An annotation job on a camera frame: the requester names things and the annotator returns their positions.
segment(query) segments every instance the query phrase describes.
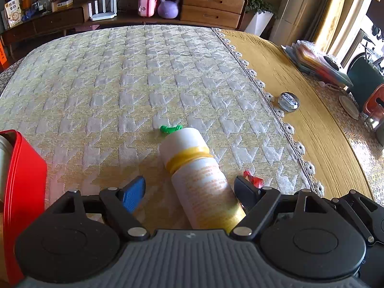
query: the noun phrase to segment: kettlebell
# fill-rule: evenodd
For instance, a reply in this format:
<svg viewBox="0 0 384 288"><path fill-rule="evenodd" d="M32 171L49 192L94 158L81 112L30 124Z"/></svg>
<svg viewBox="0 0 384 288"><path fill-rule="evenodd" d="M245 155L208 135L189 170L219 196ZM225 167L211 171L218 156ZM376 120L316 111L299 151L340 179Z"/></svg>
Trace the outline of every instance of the kettlebell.
<svg viewBox="0 0 384 288"><path fill-rule="evenodd" d="M175 18L179 13L178 3L180 0L176 1L168 1L168 0L160 0L161 3L157 9L157 13L167 19Z"/></svg>

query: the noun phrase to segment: yellow band on bottle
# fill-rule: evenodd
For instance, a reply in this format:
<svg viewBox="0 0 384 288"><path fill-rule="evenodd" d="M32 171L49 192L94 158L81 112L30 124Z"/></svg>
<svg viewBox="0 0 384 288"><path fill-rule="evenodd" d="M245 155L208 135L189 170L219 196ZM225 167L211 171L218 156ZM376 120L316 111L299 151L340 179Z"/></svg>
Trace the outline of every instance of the yellow band on bottle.
<svg viewBox="0 0 384 288"><path fill-rule="evenodd" d="M207 146L196 146L182 150L168 161L166 169L173 175L181 166L199 158L213 158Z"/></svg>

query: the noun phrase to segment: houndstooth pattern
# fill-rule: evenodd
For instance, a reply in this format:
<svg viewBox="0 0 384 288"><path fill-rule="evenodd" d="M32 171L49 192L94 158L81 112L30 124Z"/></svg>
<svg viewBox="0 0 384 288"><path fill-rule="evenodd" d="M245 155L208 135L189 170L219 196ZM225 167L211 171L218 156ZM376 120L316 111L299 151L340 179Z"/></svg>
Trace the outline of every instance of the houndstooth pattern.
<svg viewBox="0 0 384 288"><path fill-rule="evenodd" d="M161 125L198 129L231 184L248 169L285 194L310 188L300 148L240 56L199 27L130 26L57 39L32 51L11 78L0 129L19 130L46 160L47 205L70 188L97 194L143 175L147 192L136 216L150 230L188 227L159 159Z"/></svg>

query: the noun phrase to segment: gray gripper base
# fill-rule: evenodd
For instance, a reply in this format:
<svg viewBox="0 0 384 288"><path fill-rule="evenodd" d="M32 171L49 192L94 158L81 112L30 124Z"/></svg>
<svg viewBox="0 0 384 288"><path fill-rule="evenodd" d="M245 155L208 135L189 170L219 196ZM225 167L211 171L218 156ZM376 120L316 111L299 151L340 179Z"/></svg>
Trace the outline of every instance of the gray gripper base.
<svg viewBox="0 0 384 288"><path fill-rule="evenodd" d="M120 259L99 275L71 284L26 278L20 288L363 288L349 277L310 283L279 273L256 247L229 238L223 230L159 230L154 238L129 243Z"/></svg>

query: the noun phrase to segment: yellow tablecloth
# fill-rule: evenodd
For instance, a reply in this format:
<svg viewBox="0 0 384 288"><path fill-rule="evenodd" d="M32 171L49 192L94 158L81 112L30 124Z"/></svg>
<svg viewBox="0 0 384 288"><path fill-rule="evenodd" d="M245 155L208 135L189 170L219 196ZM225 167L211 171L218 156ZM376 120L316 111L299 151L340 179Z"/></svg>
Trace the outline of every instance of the yellow tablecloth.
<svg viewBox="0 0 384 288"><path fill-rule="evenodd" d="M269 41L252 34L222 31L249 68L265 82L273 96L288 91L300 100L296 112L286 114L284 121L295 128L294 139L306 148L305 159L315 168L315 177L325 187L325 197L340 197L355 189L372 198L369 186L356 157L335 120L293 63Z"/></svg>

